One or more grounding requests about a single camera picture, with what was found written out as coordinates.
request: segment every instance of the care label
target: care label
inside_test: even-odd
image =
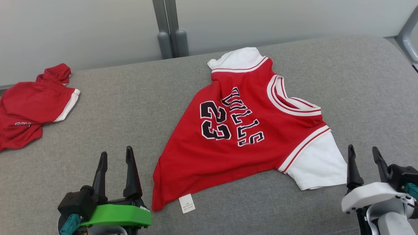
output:
[[[191,194],[187,194],[185,196],[179,197],[178,200],[180,201],[181,210],[183,214],[190,212],[194,209],[193,199],[191,198]]]

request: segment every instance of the basketball jersey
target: basketball jersey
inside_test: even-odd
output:
[[[211,60],[201,89],[155,168],[152,209],[177,198],[271,169],[301,190],[344,184],[347,165],[321,108],[288,97],[284,78],[256,48]]]

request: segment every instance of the teal connector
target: teal connector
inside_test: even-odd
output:
[[[418,187],[412,183],[407,183],[405,186],[405,192],[411,195],[413,198],[418,199]]]
[[[81,223],[81,219],[76,214],[71,214],[65,222],[62,229],[59,231],[60,235],[72,235]]]

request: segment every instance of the robotic arm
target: robotic arm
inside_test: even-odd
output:
[[[123,198],[105,195],[107,153],[100,156],[93,185],[69,192],[58,206],[60,235],[137,235],[151,225],[151,212],[142,201],[142,189],[132,147],[126,148],[127,177]]]
[[[408,219],[418,218],[414,199],[418,198],[418,171],[411,166],[387,166],[377,147],[372,152],[381,182],[364,185],[354,147],[348,147],[348,190],[341,202],[343,212],[356,212],[360,235],[415,235]]]

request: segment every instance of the gray fabric cushion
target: gray fabric cushion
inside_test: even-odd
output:
[[[379,180],[372,146],[389,164],[418,167],[418,75],[385,39],[322,38],[259,50],[285,77],[289,95],[322,107],[345,159],[354,145],[366,183]],[[106,194],[121,198],[127,145],[150,207],[157,159],[192,97],[210,84],[206,63],[222,54],[75,72],[69,86],[81,95],[67,119],[45,125],[24,149],[0,153],[0,234],[57,234],[58,204],[92,183],[102,151]],[[193,194],[196,210],[187,214],[172,202],[141,234],[358,234],[356,216],[341,212],[345,192],[345,185],[300,191],[289,176],[267,171]]]

